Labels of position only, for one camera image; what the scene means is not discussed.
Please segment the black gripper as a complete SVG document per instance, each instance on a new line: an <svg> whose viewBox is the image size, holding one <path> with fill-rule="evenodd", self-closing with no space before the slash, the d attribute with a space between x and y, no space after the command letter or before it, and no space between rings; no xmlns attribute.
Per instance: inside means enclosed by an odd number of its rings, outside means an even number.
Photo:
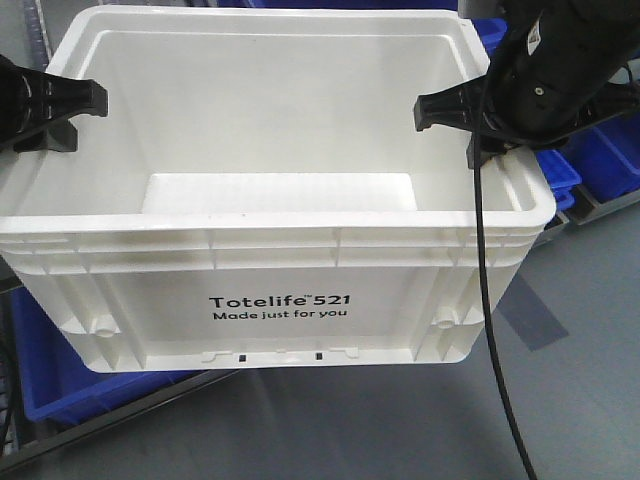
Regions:
<svg viewBox="0 0 640 480"><path fill-rule="evenodd" d="M484 82L464 82L419 95L417 132L443 125L472 134L469 169L526 146L546 149L571 135L631 112L631 84L610 78L631 54L631 37L609 46L593 31L507 31Z"/></svg>
<svg viewBox="0 0 640 480"><path fill-rule="evenodd" d="M43 79L42 72L1 56L2 149L75 152L78 132L68 119L83 114L108 115L108 92L98 82L50 74ZM58 123L42 130L43 121Z"/></svg>

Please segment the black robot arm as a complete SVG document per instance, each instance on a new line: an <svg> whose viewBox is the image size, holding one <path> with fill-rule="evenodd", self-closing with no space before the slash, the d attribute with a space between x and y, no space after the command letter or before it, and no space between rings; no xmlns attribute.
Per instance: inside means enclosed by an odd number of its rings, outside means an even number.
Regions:
<svg viewBox="0 0 640 480"><path fill-rule="evenodd" d="M612 77L639 51L636 1L503 1L507 30L485 74L418 96L417 131L468 131L487 160L554 149L639 110L639 83Z"/></svg>

